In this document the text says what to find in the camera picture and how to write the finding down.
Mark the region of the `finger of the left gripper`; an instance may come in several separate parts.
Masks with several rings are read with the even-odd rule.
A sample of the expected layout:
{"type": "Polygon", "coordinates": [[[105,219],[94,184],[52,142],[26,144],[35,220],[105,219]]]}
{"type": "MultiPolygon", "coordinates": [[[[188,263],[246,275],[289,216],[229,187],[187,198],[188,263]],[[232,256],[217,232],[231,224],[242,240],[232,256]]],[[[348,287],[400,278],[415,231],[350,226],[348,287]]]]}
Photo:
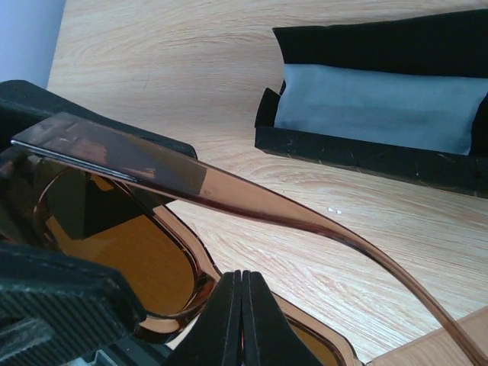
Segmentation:
{"type": "Polygon", "coordinates": [[[135,336],[145,318],[118,271],[1,243],[3,365],[162,365],[167,346],[135,336]]]}
{"type": "Polygon", "coordinates": [[[10,140],[15,134],[54,114],[66,112],[115,130],[133,134],[191,158],[197,158],[197,153],[190,144],[96,114],[28,81],[2,82],[0,91],[1,151],[5,151],[11,146],[10,140]]]}

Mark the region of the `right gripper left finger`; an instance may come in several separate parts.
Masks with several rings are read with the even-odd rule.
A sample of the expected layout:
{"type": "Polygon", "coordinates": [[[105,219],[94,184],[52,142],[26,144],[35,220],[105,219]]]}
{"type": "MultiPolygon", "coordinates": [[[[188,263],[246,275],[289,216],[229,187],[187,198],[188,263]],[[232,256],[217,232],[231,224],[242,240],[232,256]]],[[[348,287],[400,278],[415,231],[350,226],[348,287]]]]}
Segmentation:
{"type": "Polygon", "coordinates": [[[165,361],[174,366],[242,364],[242,274],[223,274],[190,332],[165,361]]]}

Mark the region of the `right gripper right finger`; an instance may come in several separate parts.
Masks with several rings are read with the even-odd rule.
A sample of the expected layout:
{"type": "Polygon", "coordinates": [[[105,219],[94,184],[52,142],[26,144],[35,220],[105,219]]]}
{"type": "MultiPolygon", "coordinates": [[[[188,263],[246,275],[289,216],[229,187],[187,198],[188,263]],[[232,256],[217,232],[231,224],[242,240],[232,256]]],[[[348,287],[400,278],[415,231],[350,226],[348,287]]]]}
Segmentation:
{"type": "Polygon", "coordinates": [[[244,365],[322,365],[300,340],[263,276],[242,273],[242,362],[244,365]]]}

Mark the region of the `brown translucent sunglasses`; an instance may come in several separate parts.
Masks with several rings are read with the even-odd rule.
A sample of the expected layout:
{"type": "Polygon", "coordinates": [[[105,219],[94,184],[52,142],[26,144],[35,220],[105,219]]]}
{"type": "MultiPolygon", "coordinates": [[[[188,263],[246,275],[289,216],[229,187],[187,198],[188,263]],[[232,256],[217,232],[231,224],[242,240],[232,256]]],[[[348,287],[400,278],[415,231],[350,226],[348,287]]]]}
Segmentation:
{"type": "Polygon", "coordinates": [[[204,308],[221,278],[200,238],[169,207],[185,201],[314,233],[390,272],[474,365],[487,356],[401,265],[343,225],[229,172],[72,114],[6,117],[1,129],[5,238],[120,271],[146,310],[139,334],[169,340],[204,308]]]}

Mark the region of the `blue cleaning cloth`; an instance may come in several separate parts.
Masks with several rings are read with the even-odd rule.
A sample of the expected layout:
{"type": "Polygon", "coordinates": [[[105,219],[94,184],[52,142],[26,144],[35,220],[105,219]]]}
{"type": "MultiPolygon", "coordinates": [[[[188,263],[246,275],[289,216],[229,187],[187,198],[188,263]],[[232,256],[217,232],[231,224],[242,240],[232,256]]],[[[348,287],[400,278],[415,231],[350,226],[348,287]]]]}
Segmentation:
{"type": "Polygon", "coordinates": [[[287,64],[274,125],[467,155],[487,80],[287,64]]]}

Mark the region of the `black folding glasses case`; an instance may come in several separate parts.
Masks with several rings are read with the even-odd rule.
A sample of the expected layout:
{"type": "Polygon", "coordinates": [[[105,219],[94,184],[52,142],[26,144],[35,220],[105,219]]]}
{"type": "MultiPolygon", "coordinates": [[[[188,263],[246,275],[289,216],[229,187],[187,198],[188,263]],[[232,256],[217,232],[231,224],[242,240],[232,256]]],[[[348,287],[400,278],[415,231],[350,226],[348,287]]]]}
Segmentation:
{"type": "MultiPolygon", "coordinates": [[[[287,64],[404,75],[487,80],[487,10],[397,21],[276,27],[287,64]]],[[[278,156],[330,165],[474,197],[487,196],[487,94],[471,127],[467,155],[371,143],[275,126],[285,90],[266,89],[255,118],[255,146],[278,156]]]]}

